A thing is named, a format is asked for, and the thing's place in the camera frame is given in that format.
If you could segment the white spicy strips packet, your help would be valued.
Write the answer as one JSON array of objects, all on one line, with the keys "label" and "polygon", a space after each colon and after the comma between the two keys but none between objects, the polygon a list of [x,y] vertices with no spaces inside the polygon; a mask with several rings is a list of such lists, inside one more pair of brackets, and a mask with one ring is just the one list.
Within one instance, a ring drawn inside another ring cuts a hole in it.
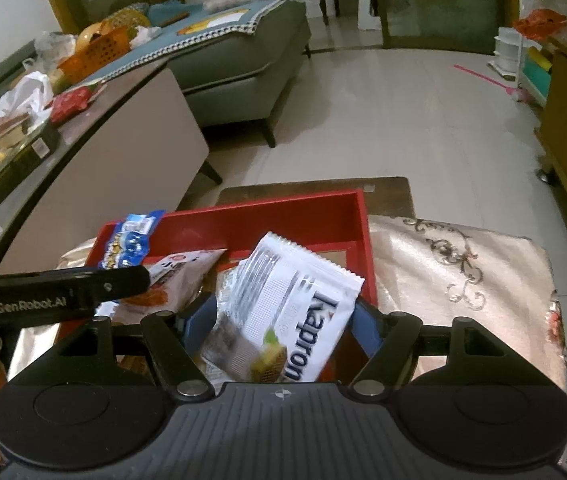
[{"label": "white spicy strips packet", "polygon": [[115,324],[129,325],[157,312],[178,313],[195,300],[206,275],[225,252],[225,248],[175,252],[146,264],[150,272],[149,289],[134,297],[102,302],[96,314],[111,318]]}]

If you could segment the white Kaprons wafer packet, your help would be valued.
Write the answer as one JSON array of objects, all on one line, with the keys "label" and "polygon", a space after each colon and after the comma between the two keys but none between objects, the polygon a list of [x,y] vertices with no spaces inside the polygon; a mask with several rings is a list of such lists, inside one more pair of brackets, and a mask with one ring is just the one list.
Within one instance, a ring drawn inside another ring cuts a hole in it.
[{"label": "white Kaprons wafer packet", "polygon": [[217,321],[202,361],[235,382],[315,382],[364,284],[343,266],[269,232],[217,281]]}]

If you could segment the blue small snack packet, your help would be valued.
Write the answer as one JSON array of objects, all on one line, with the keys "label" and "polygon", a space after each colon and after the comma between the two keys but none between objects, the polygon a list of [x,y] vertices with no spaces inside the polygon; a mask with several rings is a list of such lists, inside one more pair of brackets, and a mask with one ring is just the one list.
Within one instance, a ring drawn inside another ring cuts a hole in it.
[{"label": "blue small snack packet", "polygon": [[164,210],[128,214],[124,221],[118,222],[105,245],[99,268],[112,270],[139,266],[149,254],[150,236],[164,214]]}]

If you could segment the floral beige tablecloth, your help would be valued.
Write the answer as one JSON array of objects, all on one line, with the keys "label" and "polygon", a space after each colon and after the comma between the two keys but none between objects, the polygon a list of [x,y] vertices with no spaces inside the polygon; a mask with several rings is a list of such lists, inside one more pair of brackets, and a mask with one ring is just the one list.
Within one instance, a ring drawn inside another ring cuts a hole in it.
[{"label": "floral beige tablecloth", "polygon": [[561,311],[543,248],[469,226],[369,216],[377,308],[427,325],[467,316],[567,385]]}]

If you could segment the red cardboard box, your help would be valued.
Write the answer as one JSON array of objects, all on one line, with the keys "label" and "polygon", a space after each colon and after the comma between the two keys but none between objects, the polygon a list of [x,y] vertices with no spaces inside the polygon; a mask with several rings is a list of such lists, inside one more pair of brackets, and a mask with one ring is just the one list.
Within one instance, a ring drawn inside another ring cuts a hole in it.
[{"label": "red cardboard box", "polygon": [[[110,223],[101,230],[88,257],[90,266],[99,264],[116,224]],[[225,254],[206,275],[198,293],[211,292],[217,301],[217,281],[248,258],[269,232],[364,278],[358,299],[368,300],[376,295],[367,211],[363,194],[358,191],[165,214],[150,236],[149,254],[139,266],[146,268],[146,264],[175,252],[225,248]],[[71,384],[153,384],[163,389],[150,368],[141,321],[115,324],[104,316],[85,322],[65,322],[54,350]],[[201,349],[193,361],[214,388],[210,373],[215,370],[206,368]]]}]

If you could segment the dark green carton box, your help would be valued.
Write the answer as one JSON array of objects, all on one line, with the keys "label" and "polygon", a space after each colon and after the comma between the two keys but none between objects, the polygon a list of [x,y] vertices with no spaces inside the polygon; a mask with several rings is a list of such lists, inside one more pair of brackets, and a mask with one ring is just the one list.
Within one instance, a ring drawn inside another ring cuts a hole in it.
[{"label": "dark green carton box", "polygon": [[45,122],[0,162],[0,205],[59,146],[58,128]]}]

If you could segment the white plastic bag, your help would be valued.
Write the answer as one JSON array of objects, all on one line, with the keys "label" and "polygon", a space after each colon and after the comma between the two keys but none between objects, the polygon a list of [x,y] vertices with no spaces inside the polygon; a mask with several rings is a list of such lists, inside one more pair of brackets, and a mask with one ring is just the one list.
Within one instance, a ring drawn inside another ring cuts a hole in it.
[{"label": "white plastic bag", "polygon": [[24,120],[27,133],[42,125],[50,117],[53,98],[48,75],[36,70],[26,74],[0,98],[0,136],[13,129],[20,119]]}]

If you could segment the red snack bag on counter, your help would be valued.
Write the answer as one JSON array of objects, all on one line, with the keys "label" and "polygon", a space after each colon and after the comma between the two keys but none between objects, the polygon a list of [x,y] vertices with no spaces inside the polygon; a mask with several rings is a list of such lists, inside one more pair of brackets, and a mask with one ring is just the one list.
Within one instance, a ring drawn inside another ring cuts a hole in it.
[{"label": "red snack bag on counter", "polygon": [[59,126],[84,112],[90,107],[100,84],[77,87],[56,96],[52,102],[49,120],[54,126]]}]

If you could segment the orange plastic basket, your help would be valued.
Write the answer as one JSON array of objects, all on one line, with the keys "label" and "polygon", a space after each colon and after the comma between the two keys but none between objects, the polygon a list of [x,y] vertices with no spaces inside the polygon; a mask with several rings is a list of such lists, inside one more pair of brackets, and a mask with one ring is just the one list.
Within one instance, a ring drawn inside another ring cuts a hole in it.
[{"label": "orange plastic basket", "polygon": [[118,60],[131,50],[130,43],[140,27],[150,27],[144,16],[110,18],[87,27],[76,41],[73,55],[59,62],[58,69],[70,84],[78,84],[100,68]]}]

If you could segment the grey sofa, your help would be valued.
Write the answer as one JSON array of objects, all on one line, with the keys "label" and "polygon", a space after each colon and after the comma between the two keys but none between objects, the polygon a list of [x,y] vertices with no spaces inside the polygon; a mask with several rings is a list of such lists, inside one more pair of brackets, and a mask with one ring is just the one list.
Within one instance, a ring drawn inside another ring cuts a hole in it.
[{"label": "grey sofa", "polygon": [[204,130],[250,125],[277,145],[270,116],[308,58],[306,6],[285,0],[262,14],[251,34],[232,32],[173,56],[167,67]]}]

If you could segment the blue sofa cover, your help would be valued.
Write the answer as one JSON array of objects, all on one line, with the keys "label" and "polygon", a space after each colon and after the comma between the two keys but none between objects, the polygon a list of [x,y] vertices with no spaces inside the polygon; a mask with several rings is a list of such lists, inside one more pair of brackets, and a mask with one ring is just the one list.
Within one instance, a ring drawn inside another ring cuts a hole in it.
[{"label": "blue sofa cover", "polygon": [[85,76],[79,83],[107,82],[142,65],[182,55],[226,36],[253,36],[262,18],[287,1],[255,0],[216,13],[207,13],[200,8],[185,18],[184,23],[163,27],[153,39]]}]

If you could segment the white stacked containers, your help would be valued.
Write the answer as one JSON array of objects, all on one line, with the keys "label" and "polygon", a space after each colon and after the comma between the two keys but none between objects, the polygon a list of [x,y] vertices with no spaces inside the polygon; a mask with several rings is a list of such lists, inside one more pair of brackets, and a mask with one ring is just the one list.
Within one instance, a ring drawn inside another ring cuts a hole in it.
[{"label": "white stacked containers", "polygon": [[514,77],[519,66],[520,34],[511,27],[500,27],[494,39],[495,70],[503,77]]}]

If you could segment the orange plastic bag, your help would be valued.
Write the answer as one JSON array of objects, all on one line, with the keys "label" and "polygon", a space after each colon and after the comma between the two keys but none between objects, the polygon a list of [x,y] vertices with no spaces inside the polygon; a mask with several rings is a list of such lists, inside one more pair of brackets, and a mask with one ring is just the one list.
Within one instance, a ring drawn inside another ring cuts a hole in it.
[{"label": "orange plastic bag", "polygon": [[513,24],[521,36],[541,42],[567,26],[567,16],[551,9],[535,9]]}]

